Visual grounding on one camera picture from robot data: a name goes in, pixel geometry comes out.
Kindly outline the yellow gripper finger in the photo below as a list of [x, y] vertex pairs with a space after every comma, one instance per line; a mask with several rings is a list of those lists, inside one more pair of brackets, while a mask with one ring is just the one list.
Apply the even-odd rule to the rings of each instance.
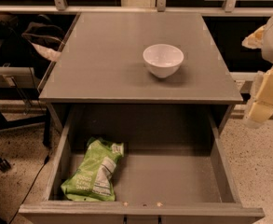
[[247, 49], [260, 49], [263, 46], [263, 34], [265, 26], [259, 27], [250, 35], [246, 36], [241, 45]]

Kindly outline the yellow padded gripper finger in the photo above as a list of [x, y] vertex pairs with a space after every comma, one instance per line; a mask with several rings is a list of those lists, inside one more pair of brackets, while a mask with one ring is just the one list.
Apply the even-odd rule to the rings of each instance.
[[273, 115], [273, 66], [256, 74], [250, 95], [243, 121], [247, 127], [257, 129]]

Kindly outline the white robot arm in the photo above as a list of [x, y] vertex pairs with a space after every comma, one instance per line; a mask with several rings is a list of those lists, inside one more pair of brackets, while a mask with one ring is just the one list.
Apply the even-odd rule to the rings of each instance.
[[249, 128], [259, 128], [273, 115], [273, 15], [265, 25], [245, 37], [242, 46], [260, 49], [262, 58], [272, 63], [265, 73], [258, 72], [255, 76], [244, 113], [245, 124]]

